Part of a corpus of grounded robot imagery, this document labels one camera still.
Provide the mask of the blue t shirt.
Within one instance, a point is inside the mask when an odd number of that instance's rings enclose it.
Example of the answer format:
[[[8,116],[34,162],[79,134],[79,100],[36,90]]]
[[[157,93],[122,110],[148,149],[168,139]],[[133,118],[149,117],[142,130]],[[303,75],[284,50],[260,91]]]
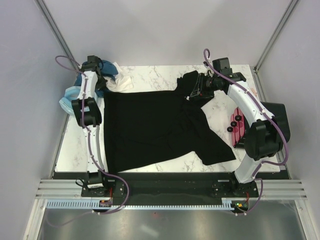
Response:
[[[116,76],[119,74],[119,71],[117,70],[116,66],[107,60],[101,60],[99,63],[100,72],[104,77],[109,77],[112,80],[116,80]],[[74,83],[74,86],[80,87],[82,83],[82,76],[79,73],[77,75],[76,81]],[[104,97],[104,93],[108,92],[107,87],[101,90],[96,90],[95,93],[99,98]]]

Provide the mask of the black t shirt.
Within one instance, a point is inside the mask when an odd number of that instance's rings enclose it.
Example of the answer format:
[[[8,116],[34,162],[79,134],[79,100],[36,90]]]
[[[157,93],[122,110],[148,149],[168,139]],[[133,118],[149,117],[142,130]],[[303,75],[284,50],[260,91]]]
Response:
[[[118,173],[195,152],[204,165],[234,160],[228,146],[209,127],[205,102],[187,100],[198,72],[177,79],[174,90],[106,92],[104,149],[108,171]]]

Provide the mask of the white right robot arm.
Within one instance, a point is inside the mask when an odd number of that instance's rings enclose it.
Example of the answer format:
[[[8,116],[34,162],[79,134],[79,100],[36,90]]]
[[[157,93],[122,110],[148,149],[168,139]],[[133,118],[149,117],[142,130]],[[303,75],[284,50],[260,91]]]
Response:
[[[247,191],[246,183],[252,182],[263,164],[270,164],[268,158],[281,150],[288,150],[290,139],[286,113],[275,115],[251,91],[244,76],[237,72],[228,76],[198,74],[191,98],[210,98],[216,91],[223,91],[237,105],[248,123],[245,133],[245,156],[235,170],[236,180],[229,184],[229,191],[235,197]]]

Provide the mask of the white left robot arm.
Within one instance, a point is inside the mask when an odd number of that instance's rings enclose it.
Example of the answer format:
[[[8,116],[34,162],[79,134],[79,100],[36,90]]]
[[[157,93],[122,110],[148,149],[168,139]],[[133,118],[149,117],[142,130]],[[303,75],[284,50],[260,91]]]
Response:
[[[102,114],[95,99],[96,85],[101,76],[100,64],[87,61],[80,69],[81,85],[78,97],[71,101],[77,124],[82,128],[86,142],[87,170],[83,187],[99,197],[106,196],[110,185],[104,181],[104,162],[99,141]]]

